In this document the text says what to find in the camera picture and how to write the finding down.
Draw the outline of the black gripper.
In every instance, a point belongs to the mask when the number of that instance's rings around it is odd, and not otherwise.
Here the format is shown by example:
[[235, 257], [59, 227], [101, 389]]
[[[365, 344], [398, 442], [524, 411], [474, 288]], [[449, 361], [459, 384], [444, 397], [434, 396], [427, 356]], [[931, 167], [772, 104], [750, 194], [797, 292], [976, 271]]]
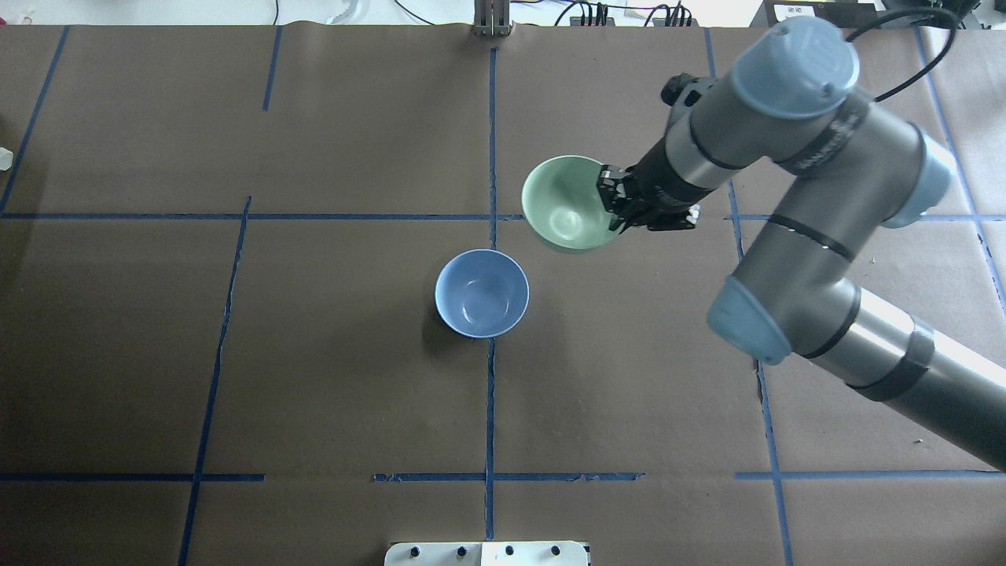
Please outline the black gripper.
[[601, 165], [596, 187], [613, 215], [608, 229], [619, 235], [639, 227], [683, 230], [689, 209], [702, 200], [701, 187], [686, 182], [667, 161], [640, 162], [626, 171]]

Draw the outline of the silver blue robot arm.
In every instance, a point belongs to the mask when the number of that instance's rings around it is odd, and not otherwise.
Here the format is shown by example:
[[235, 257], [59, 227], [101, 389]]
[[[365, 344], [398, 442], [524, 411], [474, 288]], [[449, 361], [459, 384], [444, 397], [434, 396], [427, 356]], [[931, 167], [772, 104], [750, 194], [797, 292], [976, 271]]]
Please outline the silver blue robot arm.
[[859, 89], [849, 39], [816, 16], [770, 28], [687, 104], [668, 80], [664, 136], [633, 166], [601, 166], [622, 233], [688, 230], [697, 204], [762, 158], [793, 175], [707, 315], [726, 343], [776, 365], [798, 355], [995, 469], [1004, 469], [1004, 369], [847, 277], [879, 229], [912, 225], [956, 162], [919, 126]]

